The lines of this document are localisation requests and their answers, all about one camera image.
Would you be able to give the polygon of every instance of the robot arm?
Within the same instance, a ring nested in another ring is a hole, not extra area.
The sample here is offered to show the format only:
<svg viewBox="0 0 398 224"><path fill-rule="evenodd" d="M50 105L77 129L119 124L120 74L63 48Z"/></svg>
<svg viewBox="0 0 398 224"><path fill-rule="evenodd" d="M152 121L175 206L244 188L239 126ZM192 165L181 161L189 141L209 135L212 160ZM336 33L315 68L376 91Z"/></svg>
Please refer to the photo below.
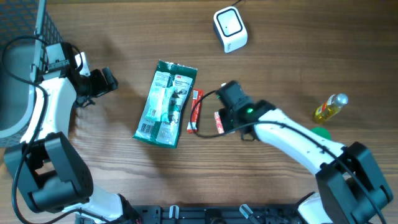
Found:
<svg viewBox="0 0 398 224"><path fill-rule="evenodd" d="M117 89L118 82L109 68L88 72L88 62L84 53L74 56L72 46L58 43L46 48L49 58L47 72L38 78L40 86L48 94L48 105L40 133L31 146L31 154L25 161L18 188L33 212L68 212L82 209L91 214L112 221L118 218L137 215L125 199L110 194L93 185L90 170L68 141L68 126L72 107L86 107L94 104L92 98L100 97ZM6 150L4 161L13 175L21 155L33 136L42 112L44 98L39 89L36 91L36 102L32 119L27 132L17 146ZM51 161L54 170L38 174L44 162Z"/></svg>
<svg viewBox="0 0 398 224"><path fill-rule="evenodd" d="M379 209L392 201L392 191L366 146L355 142L346 147L318 136L289 119L274 105L264 100L254 103L235 81L221 87L216 94L224 104L219 114L226 132L253 123L240 129L241 133L284 151L315 176L319 194L312 195L298 208L310 224L332 220L334 223L366 223L376 214L359 188L360 183L343 177L347 170L340 163L354 173ZM323 147L339 162L325 153Z"/></svg>

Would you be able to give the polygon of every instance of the red wrapper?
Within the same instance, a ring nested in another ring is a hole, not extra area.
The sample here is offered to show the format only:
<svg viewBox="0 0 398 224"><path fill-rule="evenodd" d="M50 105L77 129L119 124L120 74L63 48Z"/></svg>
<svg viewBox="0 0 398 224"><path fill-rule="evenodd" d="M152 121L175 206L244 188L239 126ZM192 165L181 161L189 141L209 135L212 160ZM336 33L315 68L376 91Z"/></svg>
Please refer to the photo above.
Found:
<svg viewBox="0 0 398 224"><path fill-rule="evenodd" d="M223 134L224 127L223 127L223 123L221 122L220 114L218 113L218 111L214 112L214 119L216 120L218 134Z"/></svg>
<svg viewBox="0 0 398 224"><path fill-rule="evenodd" d="M193 100L192 100L191 111L193 109L193 106L195 106L197 101L200 100L204 94L205 94L205 92L203 90L193 89ZM198 104L198 106L195 108L195 110L193 112L193 116L192 116L193 128L191 127L190 122L188 122L188 127L187 127L188 133L193 133L194 130L198 131L197 122L198 122L198 118L199 118L199 114L200 114L200 108L201 108L201 102Z"/></svg>

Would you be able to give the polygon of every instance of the wood grain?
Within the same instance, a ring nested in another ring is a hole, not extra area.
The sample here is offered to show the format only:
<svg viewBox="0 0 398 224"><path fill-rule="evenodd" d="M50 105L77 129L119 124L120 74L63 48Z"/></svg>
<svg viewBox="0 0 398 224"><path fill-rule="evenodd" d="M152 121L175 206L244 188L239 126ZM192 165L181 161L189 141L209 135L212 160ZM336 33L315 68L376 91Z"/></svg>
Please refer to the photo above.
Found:
<svg viewBox="0 0 398 224"><path fill-rule="evenodd" d="M397 195L398 4L247 1L239 11L248 44L225 54L211 23L230 3L48 5L63 38L88 54L92 68L109 66L119 81L117 91L76 110L71 120L70 141L95 183L134 205L163 206L290 203L317 190L308 171L284 153L238 135L198 139L183 131L177 149L133 139L161 59L198 68L195 88L205 92L237 80L255 100L274 103L308 128L316 126L310 117L318 105L346 93L347 107L325 127L335 141L367 145ZM205 100L201 132L216 132L213 112L219 108L215 97ZM9 200L12 179L0 163L0 220L17 223ZM29 220L51 217L34 215L19 201ZM398 202L383 213L398 223Z"/></svg>

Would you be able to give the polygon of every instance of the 3m package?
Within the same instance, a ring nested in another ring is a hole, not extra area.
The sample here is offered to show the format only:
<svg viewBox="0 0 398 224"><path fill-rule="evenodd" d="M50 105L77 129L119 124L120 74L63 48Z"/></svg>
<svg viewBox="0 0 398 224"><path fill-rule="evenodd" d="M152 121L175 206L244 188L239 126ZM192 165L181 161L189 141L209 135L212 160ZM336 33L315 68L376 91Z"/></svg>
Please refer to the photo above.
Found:
<svg viewBox="0 0 398 224"><path fill-rule="evenodd" d="M181 112L189 99L197 71L159 61L133 138L162 147L177 147Z"/></svg>

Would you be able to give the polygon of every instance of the black mesh basket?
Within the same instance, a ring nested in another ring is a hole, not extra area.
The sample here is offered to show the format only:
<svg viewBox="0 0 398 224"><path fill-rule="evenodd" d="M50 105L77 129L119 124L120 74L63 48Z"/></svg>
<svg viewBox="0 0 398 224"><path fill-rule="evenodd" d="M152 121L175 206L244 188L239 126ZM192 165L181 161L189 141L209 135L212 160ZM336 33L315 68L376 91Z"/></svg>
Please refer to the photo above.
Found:
<svg viewBox="0 0 398 224"><path fill-rule="evenodd" d="M45 9L46 0L0 2L0 53L7 41L35 35L49 44L62 38ZM18 77L34 81L47 64L44 45L36 40L11 46L5 55L7 68ZM9 77L0 67L0 147L19 143L26 132L35 103L35 88Z"/></svg>

